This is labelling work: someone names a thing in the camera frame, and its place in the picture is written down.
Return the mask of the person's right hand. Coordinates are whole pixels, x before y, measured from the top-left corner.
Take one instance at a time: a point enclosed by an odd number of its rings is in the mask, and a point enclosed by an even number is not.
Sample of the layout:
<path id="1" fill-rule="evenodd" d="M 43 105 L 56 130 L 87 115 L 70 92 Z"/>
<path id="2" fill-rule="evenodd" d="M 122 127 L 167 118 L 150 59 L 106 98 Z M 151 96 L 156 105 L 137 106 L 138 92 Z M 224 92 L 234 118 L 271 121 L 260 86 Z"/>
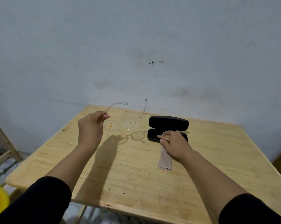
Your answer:
<path id="1" fill-rule="evenodd" d="M 174 136 L 162 134 L 158 135 L 157 137 L 160 139 L 168 140 L 170 142 L 170 149 L 168 150 L 168 153 L 171 155 L 172 158 L 174 158 L 181 164 L 187 161 L 189 156 L 193 152 L 192 147 L 182 136 L 181 132 Z"/>

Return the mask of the person's left hand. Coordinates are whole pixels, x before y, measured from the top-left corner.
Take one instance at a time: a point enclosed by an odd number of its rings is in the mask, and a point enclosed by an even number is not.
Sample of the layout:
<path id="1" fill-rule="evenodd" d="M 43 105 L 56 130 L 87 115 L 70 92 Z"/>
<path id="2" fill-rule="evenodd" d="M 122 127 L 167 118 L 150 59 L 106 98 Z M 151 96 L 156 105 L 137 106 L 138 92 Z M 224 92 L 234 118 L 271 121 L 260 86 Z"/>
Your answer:
<path id="1" fill-rule="evenodd" d="M 104 121 L 98 121 L 98 116 L 107 114 L 105 111 L 96 111 L 78 121 L 78 145 L 92 152 L 98 148 L 102 135 Z"/>

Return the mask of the beige lens cleaning cloth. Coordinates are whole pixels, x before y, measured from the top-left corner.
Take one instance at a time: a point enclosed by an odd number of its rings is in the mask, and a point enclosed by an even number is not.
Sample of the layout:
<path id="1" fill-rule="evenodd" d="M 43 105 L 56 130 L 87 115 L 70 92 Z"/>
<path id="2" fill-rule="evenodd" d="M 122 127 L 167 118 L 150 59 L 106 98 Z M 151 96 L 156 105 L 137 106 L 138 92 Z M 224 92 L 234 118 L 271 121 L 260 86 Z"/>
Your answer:
<path id="1" fill-rule="evenodd" d="M 162 140 L 167 142 L 165 147 L 164 147 L 164 144 L 161 142 Z M 160 155 L 160 159 L 159 159 L 159 163 L 158 163 L 158 168 L 167 170 L 167 171 L 172 171 L 172 157 L 168 153 L 168 147 L 170 146 L 170 142 L 165 139 L 160 139 L 160 144 L 162 147 L 161 147 L 161 155 Z"/>

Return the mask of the clear frame eyeglasses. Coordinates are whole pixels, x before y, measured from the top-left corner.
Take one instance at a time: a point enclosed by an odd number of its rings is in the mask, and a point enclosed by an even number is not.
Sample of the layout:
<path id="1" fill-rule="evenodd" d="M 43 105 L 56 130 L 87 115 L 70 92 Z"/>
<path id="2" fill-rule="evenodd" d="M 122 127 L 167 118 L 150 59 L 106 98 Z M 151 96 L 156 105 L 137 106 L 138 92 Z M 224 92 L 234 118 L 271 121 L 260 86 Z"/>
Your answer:
<path id="1" fill-rule="evenodd" d="M 145 114 L 147 106 L 147 98 L 145 99 L 145 106 L 142 111 L 142 113 L 139 115 L 139 117 L 125 117 L 120 120 L 106 120 L 103 127 L 107 132 L 117 132 L 121 125 L 123 124 L 126 129 L 130 131 L 134 131 L 139 128 L 140 121 L 142 120 L 143 115 Z"/>

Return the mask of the person's right forearm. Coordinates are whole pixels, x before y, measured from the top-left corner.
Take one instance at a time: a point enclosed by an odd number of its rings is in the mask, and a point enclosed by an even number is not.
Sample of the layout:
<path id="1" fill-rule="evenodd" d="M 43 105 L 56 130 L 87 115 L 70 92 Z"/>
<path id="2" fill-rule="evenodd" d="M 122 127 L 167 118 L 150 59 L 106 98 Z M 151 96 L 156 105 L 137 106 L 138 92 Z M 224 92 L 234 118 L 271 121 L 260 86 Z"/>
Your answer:
<path id="1" fill-rule="evenodd" d="M 223 208 L 236 196 L 248 193 L 243 187 L 214 166 L 199 152 L 186 148 L 177 155 L 193 179 L 204 202 L 211 213 L 219 220 Z"/>

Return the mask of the person's left forearm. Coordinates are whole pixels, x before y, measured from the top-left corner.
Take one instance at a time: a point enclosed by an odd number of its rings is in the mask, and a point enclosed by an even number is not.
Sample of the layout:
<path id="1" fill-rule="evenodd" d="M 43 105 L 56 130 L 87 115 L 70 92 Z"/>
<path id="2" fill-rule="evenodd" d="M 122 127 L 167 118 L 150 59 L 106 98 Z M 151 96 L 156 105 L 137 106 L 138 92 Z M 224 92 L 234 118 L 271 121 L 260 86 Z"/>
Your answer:
<path id="1" fill-rule="evenodd" d="M 63 158 L 45 176 L 62 180 L 73 192 L 79 177 L 87 162 L 94 155 L 98 144 L 79 143 L 65 158 Z"/>

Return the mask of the black eyeglasses case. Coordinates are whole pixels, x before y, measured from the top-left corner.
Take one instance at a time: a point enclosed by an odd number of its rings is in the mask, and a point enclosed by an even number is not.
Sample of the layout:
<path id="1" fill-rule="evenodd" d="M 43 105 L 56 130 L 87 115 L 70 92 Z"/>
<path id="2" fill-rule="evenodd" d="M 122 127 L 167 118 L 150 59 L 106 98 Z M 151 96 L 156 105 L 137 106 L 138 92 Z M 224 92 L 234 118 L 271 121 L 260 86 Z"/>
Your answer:
<path id="1" fill-rule="evenodd" d="M 189 121 L 186 119 L 171 116 L 151 116 L 149 118 L 149 126 L 151 129 L 147 132 L 147 139 L 151 142 L 159 142 L 158 135 L 162 135 L 165 131 L 179 131 L 184 139 L 188 142 L 188 137 L 182 131 L 186 131 Z"/>

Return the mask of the black left sleeve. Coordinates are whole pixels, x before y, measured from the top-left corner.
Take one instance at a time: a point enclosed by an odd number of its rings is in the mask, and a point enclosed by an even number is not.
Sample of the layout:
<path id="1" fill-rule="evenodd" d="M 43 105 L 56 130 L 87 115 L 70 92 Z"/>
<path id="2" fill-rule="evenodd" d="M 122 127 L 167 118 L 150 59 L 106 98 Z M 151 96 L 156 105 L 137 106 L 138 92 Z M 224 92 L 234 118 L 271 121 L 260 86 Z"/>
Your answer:
<path id="1" fill-rule="evenodd" d="M 0 213 L 0 224 L 60 224 L 71 196 L 64 181 L 42 177 Z"/>

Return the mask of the black sleeve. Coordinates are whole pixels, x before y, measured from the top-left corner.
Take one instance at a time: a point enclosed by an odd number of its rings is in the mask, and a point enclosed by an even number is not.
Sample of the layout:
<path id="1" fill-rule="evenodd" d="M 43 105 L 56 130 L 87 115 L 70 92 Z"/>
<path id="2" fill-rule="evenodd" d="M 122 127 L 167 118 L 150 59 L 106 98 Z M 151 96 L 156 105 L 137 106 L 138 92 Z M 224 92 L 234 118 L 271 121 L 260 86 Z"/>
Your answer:
<path id="1" fill-rule="evenodd" d="M 42 177 L 0 213 L 0 224 L 60 224 L 71 196 L 64 181 Z"/>
<path id="2" fill-rule="evenodd" d="M 241 194 L 222 209 L 219 224 L 281 224 L 281 216 L 252 194 Z"/>

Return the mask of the black right sleeve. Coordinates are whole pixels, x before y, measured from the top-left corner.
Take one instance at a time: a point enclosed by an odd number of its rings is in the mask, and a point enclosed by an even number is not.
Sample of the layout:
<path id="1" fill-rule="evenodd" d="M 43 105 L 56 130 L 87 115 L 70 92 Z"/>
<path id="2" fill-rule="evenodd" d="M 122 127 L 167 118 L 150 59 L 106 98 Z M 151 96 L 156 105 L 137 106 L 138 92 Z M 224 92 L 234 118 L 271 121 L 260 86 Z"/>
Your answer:
<path id="1" fill-rule="evenodd" d="M 252 194 L 241 194 L 222 209 L 219 224 L 281 224 L 281 216 Z"/>

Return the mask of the wooden frame rack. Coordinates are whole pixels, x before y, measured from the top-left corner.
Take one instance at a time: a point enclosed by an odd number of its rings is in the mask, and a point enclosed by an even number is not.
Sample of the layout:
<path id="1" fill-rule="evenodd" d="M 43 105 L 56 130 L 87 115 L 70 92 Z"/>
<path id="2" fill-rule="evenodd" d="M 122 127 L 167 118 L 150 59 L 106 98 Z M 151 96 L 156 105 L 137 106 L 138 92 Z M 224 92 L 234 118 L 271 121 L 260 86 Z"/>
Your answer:
<path id="1" fill-rule="evenodd" d="M 0 155 L 0 165 L 9 158 L 15 159 L 16 162 L 22 162 L 23 158 L 20 156 L 14 145 L 8 139 L 4 131 L 0 128 L 0 141 L 3 143 L 3 148 L 6 150 Z"/>

